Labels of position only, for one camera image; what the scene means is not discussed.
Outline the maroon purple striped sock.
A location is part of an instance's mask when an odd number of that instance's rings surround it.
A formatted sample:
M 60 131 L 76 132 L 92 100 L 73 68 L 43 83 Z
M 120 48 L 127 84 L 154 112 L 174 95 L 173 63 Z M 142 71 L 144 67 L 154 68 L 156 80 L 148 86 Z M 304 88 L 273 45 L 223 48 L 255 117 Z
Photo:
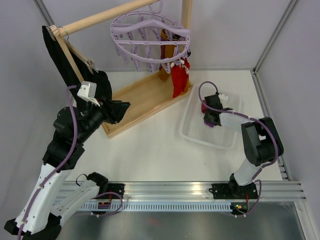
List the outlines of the maroon purple striped sock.
M 167 36 L 167 34 L 166 34 L 166 30 L 165 30 L 165 29 L 162 29 L 162 30 L 161 30 L 160 40 L 161 40 L 162 42 L 166 42 L 166 41 L 168 40 L 168 36 Z M 161 46 L 160 46 L 160 59 L 161 59 L 161 60 L 170 57 L 170 51 L 169 51 L 169 50 L 170 50 L 169 47 L 166 46 L 166 45 L 161 45 Z

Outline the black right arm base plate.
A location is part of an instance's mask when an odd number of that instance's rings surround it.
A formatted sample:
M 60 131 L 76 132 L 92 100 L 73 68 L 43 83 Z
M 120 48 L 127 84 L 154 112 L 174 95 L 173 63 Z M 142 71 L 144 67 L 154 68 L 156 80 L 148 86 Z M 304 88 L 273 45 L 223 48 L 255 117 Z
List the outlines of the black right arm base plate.
M 233 186 L 228 183 L 214 183 L 210 191 L 215 200 L 256 200 L 258 198 L 257 186 L 254 183 L 245 186 Z

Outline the mustard sock brown cuff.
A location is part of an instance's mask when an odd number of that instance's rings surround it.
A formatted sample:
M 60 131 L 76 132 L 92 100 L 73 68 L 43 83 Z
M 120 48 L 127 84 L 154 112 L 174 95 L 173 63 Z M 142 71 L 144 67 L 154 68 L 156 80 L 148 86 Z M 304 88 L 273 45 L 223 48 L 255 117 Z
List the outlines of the mustard sock brown cuff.
M 172 33 L 170 31 L 168 31 L 167 29 L 165 29 L 165 33 L 167 35 L 167 42 L 180 41 L 181 40 L 181 36 L 180 35 Z

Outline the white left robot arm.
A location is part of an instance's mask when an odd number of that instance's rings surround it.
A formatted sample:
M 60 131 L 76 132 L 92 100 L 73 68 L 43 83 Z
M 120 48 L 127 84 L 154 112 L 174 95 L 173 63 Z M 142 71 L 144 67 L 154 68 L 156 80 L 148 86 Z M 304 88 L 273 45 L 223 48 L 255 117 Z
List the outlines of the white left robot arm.
M 37 183 L 19 216 L 5 223 L 7 232 L 19 240 L 55 240 L 67 220 L 89 200 L 122 199 L 120 191 L 111 190 L 108 178 L 93 172 L 86 175 L 85 181 L 67 198 L 54 204 L 63 183 L 85 151 L 85 141 L 104 122 L 120 122 L 130 105 L 120 100 L 105 100 L 97 106 L 91 104 L 85 116 L 72 105 L 59 111 Z

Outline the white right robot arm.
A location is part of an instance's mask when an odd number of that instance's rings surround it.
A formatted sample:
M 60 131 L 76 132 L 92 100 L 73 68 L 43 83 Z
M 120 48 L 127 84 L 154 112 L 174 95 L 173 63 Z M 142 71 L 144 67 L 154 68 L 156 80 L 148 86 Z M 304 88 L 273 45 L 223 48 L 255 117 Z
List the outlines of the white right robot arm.
M 284 153 L 284 147 L 274 121 L 270 117 L 256 119 L 231 108 L 224 108 L 219 94 L 206 96 L 201 101 L 206 108 L 205 124 L 225 127 L 241 134 L 245 159 L 239 169 L 231 174 L 225 186 L 227 193 L 235 199 L 245 194 L 257 193 L 254 180 L 261 171 L 274 164 Z

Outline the red sock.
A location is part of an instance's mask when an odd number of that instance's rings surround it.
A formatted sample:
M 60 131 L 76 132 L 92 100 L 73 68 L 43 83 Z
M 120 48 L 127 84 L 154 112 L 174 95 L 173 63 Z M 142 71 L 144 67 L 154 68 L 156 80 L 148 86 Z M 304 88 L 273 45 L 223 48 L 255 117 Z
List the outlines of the red sock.
M 186 94 L 189 88 L 190 63 L 187 58 L 181 58 L 181 77 L 182 77 L 182 93 Z
M 181 65 L 175 65 L 172 63 L 171 65 L 171 79 L 173 84 L 173 94 L 172 97 L 176 98 L 180 95 L 184 95 L 187 90 L 187 75 L 186 69 Z

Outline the purple round clip hanger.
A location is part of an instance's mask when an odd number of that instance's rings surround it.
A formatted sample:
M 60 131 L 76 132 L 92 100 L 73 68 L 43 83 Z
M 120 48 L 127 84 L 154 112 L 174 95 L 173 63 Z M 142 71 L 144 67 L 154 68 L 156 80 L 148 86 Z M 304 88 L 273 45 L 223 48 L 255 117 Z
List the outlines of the purple round clip hanger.
M 171 64 L 181 64 L 181 58 L 188 58 L 190 31 L 180 22 L 162 14 L 163 1 L 158 9 L 149 5 L 149 10 L 130 11 L 116 17 L 110 25 L 110 35 L 116 54 L 127 65 L 132 62 L 138 72 L 145 65 L 153 74 L 162 65 L 169 74 Z M 161 41 L 161 31 L 166 29 L 181 36 L 180 41 Z M 175 45 L 171 58 L 161 59 L 161 46 Z

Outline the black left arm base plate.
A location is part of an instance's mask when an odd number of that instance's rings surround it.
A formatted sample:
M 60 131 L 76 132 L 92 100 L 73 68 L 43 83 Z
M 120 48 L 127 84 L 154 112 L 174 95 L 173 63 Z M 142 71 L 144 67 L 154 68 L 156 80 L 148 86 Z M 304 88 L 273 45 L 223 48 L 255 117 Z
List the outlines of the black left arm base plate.
M 99 188 L 98 196 L 96 199 L 119 199 L 117 195 L 123 197 L 125 193 L 125 184 L 124 183 L 108 183 L 107 186 L 103 186 Z

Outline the mustard yellow sock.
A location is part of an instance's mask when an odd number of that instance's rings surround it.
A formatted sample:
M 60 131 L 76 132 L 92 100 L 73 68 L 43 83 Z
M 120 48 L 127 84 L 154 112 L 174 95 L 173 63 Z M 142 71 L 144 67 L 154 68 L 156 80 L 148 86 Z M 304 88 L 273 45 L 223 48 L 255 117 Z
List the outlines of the mustard yellow sock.
M 175 50 L 175 45 L 166 45 L 167 47 L 169 47 L 169 53 L 170 53 L 170 57 L 169 58 L 172 58 L 174 56 L 174 50 Z M 158 74 L 159 78 L 162 80 L 162 81 L 167 81 L 170 74 L 166 72 L 165 69 L 163 69 L 162 65 L 159 66 L 159 74 Z

